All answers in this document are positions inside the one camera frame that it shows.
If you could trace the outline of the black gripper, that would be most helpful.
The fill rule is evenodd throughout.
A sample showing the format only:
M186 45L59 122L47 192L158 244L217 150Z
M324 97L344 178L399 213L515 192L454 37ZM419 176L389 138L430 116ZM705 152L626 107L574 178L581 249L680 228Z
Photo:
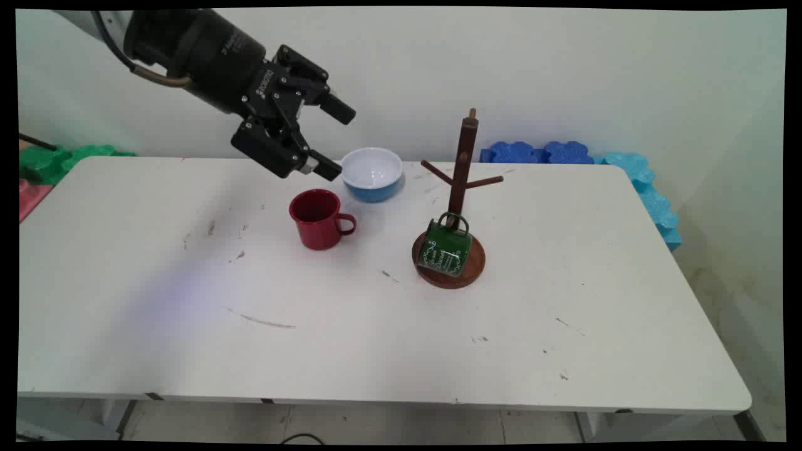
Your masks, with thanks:
M317 174L332 182L343 171L314 150L295 123L283 125L300 106L318 106L343 125L356 115L333 93L329 72L290 46L269 55L213 9L137 9L123 50L133 60L163 66L171 79L190 79L189 93L246 119L230 143L272 174Z

